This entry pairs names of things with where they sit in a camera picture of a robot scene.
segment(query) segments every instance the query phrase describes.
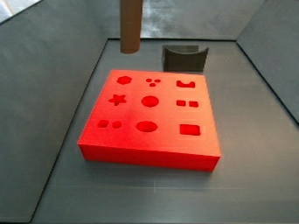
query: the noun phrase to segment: wooden rod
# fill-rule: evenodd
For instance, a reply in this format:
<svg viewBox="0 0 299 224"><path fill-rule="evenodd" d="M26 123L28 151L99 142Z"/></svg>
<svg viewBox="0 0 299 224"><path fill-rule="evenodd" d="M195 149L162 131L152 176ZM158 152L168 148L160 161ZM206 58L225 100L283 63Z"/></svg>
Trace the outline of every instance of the wooden rod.
<svg viewBox="0 0 299 224"><path fill-rule="evenodd" d="M120 52L135 53L140 46L143 0L120 0Z"/></svg>

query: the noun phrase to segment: shape sorter block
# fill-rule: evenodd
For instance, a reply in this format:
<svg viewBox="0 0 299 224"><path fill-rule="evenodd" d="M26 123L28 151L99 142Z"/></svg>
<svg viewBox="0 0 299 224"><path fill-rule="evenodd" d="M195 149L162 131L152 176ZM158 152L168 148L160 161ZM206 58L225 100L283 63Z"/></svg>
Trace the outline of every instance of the shape sorter block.
<svg viewBox="0 0 299 224"><path fill-rule="evenodd" d="M79 147L87 160L211 172L221 145L205 76L112 70Z"/></svg>

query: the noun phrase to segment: gray wall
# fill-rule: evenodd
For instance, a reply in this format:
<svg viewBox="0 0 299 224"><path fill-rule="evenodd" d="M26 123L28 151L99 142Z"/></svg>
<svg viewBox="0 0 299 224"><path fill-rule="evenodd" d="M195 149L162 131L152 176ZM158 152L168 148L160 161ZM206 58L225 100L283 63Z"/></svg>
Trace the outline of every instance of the gray wall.
<svg viewBox="0 0 299 224"><path fill-rule="evenodd" d="M86 0L0 26L0 221L30 221L107 42Z"/></svg>
<svg viewBox="0 0 299 224"><path fill-rule="evenodd" d="M119 38L119 0L99 0L94 14L111 38ZM144 0L143 38L233 39L265 0Z"/></svg>
<svg viewBox="0 0 299 224"><path fill-rule="evenodd" d="M299 122L299 1L266 1L238 43Z"/></svg>

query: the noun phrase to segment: black arch-shaped piece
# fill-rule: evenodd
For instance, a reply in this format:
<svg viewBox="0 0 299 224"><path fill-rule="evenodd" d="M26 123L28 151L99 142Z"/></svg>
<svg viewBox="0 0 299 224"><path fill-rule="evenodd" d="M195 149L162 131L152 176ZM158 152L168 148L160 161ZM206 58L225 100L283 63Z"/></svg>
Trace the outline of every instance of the black arch-shaped piece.
<svg viewBox="0 0 299 224"><path fill-rule="evenodd" d="M210 48L198 45L164 45L163 70L167 72L202 72Z"/></svg>

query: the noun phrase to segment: table surface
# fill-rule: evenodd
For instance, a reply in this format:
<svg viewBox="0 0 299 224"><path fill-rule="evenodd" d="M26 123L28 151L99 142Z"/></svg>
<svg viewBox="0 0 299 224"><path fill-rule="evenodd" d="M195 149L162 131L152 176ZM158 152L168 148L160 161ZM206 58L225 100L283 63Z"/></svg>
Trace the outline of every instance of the table surface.
<svg viewBox="0 0 299 224"><path fill-rule="evenodd" d="M111 69L163 71L163 45L210 48L219 132L215 172L88 162L78 140ZM298 125L235 42L110 40L70 127L34 223L299 221Z"/></svg>

